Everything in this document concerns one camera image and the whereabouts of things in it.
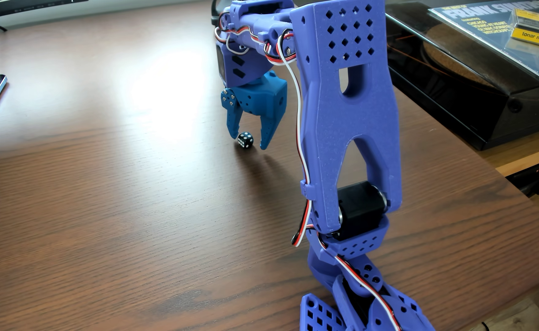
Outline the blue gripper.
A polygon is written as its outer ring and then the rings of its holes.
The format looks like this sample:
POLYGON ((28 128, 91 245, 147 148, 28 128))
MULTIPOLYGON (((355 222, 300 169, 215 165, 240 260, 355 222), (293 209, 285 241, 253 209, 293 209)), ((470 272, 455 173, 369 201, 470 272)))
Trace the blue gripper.
POLYGON ((239 122, 243 112, 260 116, 260 148, 268 147, 287 106, 288 83, 274 71, 266 72, 261 78, 248 84, 224 88, 221 105, 227 111, 227 128, 232 139, 239 134, 239 122))

